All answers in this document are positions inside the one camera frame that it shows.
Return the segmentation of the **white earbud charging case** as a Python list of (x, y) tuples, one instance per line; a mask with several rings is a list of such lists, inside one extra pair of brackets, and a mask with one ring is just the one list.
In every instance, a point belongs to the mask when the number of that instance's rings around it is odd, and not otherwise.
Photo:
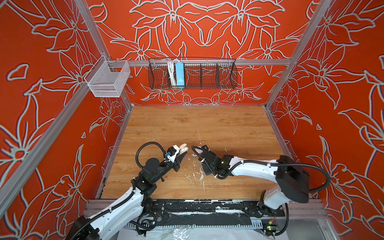
[(179, 149), (180, 154), (183, 154), (189, 150), (188, 145), (186, 143), (180, 145)]

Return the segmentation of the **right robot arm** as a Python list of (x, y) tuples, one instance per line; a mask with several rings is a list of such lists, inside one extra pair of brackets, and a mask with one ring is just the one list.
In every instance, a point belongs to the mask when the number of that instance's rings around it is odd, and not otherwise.
[[(219, 180), (247, 176), (275, 183), (275, 187), (262, 193), (259, 201), (260, 208), (276, 210), (291, 201), (306, 204), (309, 202), (310, 193), (326, 189), (332, 180), (330, 174), (323, 168), (296, 163), (285, 155), (277, 160), (259, 161), (232, 155), (224, 155), (220, 158), (207, 146), (192, 146), (192, 150), (198, 156), (207, 176), (213, 175)], [(305, 168), (322, 173), (325, 176), (325, 182), (317, 188), (310, 189), (311, 177)]]

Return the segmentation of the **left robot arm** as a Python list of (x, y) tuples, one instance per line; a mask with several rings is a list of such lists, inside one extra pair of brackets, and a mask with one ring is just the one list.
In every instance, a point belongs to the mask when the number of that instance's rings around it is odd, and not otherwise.
[[(139, 160), (141, 150), (149, 145), (160, 148), (163, 160), (150, 158), (145, 165)], [(153, 230), (157, 226), (156, 213), (152, 212), (152, 193), (157, 181), (162, 181), (170, 171), (178, 172), (189, 148), (187, 144), (174, 145), (165, 150), (157, 142), (143, 144), (135, 155), (141, 171), (133, 178), (132, 186), (112, 204), (89, 218), (79, 217), (72, 225), (68, 240), (109, 240), (126, 224), (131, 223), (139, 233)]]

